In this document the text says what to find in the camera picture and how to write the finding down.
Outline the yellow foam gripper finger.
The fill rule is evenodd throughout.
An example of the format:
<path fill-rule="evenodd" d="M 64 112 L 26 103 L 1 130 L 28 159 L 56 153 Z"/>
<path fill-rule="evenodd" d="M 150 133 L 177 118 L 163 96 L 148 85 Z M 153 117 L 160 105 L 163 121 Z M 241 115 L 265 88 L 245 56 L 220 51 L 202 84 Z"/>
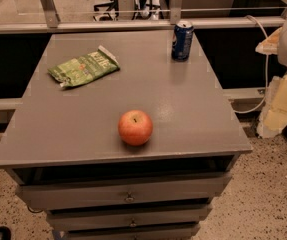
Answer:
<path fill-rule="evenodd" d="M 273 138 L 287 126 L 287 72 L 283 77 L 274 76 L 268 86 L 266 102 L 259 116 L 257 134 Z"/>

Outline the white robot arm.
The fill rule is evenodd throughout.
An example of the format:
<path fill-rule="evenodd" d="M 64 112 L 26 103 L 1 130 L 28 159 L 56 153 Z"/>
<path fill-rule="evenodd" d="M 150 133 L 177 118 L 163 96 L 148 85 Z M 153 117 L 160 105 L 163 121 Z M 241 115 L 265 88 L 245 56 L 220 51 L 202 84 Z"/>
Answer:
<path fill-rule="evenodd" d="M 276 55 L 278 62 L 287 67 L 287 19 L 282 27 L 260 42 L 255 51 Z M 262 138 L 273 138 L 287 126 L 287 72 L 274 77 L 266 92 L 265 105 L 259 116 L 257 133 Z"/>

